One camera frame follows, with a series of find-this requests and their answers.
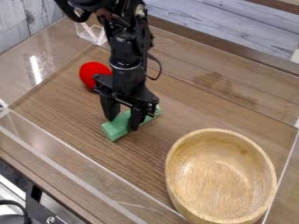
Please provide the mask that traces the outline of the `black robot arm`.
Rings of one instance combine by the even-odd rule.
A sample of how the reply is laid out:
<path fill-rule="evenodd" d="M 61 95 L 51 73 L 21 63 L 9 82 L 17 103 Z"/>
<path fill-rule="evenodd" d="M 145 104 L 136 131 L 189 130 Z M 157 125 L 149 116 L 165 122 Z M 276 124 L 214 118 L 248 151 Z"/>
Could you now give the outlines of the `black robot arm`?
<path fill-rule="evenodd" d="M 53 0 L 66 17 L 84 23 L 97 18 L 105 31 L 110 49 L 110 75 L 93 75 L 94 91 L 105 118 L 112 121 L 120 107 L 128 106 L 130 116 L 126 129 L 137 130 L 148 116 L 154 115 L 158 98 L 148 89 L 145 81 L 148 53 L 154 36 L 149 30 L 144 0 Z"/>

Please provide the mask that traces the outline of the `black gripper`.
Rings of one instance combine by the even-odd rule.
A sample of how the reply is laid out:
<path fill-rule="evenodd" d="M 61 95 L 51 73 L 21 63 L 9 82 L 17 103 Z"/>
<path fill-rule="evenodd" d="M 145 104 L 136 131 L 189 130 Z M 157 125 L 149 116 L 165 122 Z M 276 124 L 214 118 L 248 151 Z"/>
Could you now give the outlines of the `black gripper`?
<path fill-rule="evenodd" d="M 109 63 L 110 75 L 96 74 L 94 92 L 100 97 L 100 104 L 105 118 L 112 121 L 120 113 L 120 105 L 130 108 L 128 128 L 136 131 L 145 116 L 154 116 L 158 98 L 145 85 L 144 63 L 120 66 Z"/>

